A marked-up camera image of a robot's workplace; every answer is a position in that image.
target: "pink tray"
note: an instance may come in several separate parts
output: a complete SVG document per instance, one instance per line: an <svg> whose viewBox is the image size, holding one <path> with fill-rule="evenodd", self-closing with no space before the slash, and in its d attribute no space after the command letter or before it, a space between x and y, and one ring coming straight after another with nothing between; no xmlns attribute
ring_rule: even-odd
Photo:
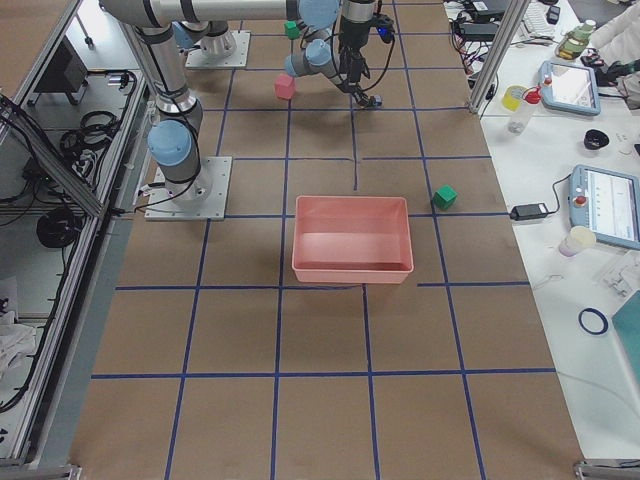
<svg viewBox="0 0 640 480"><path fill-rule="evenodd" d="M407 201L298 197L292 265L301 282L401 283L413 271Z"/></svg>

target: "blue circular cap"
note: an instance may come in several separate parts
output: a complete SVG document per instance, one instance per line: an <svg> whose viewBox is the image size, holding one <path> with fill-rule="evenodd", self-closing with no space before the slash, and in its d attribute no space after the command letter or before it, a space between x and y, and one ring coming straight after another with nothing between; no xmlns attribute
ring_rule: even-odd
<svg viewBox="0 0 640 480"><path fill-rule="evenodd" d="M312 29L327 28L338 18L340 0L300 0L300 18Z"/></svg>
<svg viewBox="0 0 640 480"><path fill-rule="evenodd" d="M160 165L173 167L189 156L192 141L189 129L182 123L163 120L149 132L147 145Z"/></svg>
<svg viewBox="0 0 640 480"><path fill-rule="evenodd" d="M307 46L305 56L311 65L321 67L331 61L331 47L324 40L316 38Z"/></svg>
<svg viewBox="0 0 640 480"><path fill-rule="evenodd" d="M299 77L298 72L296 72L295 68L293 68L293 62L291 61L291 55L284 59L284 71L287 72L287 75L290 77Z"/></svg>

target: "paper cup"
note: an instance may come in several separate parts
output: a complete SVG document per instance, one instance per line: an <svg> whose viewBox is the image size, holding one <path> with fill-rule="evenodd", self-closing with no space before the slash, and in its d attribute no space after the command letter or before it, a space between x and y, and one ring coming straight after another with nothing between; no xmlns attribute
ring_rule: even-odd
<svg viewBox="0 0 640 480"><path fill-rule="evenodd" d="M587 227L573 227L569 235L558 246L558 250L565 257L573 257L586 248L596 244L596 234Z"/></svg>

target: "black electronic device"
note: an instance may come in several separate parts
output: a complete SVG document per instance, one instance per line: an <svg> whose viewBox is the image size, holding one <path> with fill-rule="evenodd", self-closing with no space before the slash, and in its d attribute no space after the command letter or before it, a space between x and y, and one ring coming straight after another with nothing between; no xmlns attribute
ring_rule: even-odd
<svg viewBox="0 0 640 480"><path fill-rule="evenodd" d="M71 245L82 230L82 219L68 207L59 207L38 219L36 235L47 248Z"/></svg>
<svg viewBox="0 0 640 480"><path fill-rule="evenodd" d="M463 6L475 23L490 23L503 17L509 0L464 0Z"/></svg>
<svg viewBox="0 0 640 480"><path fill-rule="evenodd" d="M495 23L454 22L454 33L465 42L491 42L498 32Z"/></svg>
<svg viewBox="0 0 640 480"><path fill-rule="evenodd" d="M555 25L560 20L560 7L556 5L551 5L549 10L547 10L547 23L550 25Z"/></svg>

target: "metal base plate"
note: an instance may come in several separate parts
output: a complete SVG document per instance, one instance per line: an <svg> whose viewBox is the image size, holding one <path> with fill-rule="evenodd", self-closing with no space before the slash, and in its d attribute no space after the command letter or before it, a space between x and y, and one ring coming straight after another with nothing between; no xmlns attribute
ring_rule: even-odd
<svg viewBox="0 0 640 480"><path fill-rule="evenodd" d="M248 30L237 30L231 32L236 39L236 51L233 55L225 58L209 58L202 53L202 50L189 52L185 67L189 70L225 70L229 68L245 68L249 57L249 38L251 32Z"/></svg>
<svg viewBox="0 0 640 480"><path fill-rule="evenodd" d="M224 220L227 206L229 181L231 179L231 157L204 157L202 169L206 170L213 179L212 191L207 198L193 205L178 204L173 200L148 207L145 211L147 220ZM164 175L158 168L154 182L164 182ZM149 203L160 202L169 198L164 188L153 190L149 196Z"/></svg>

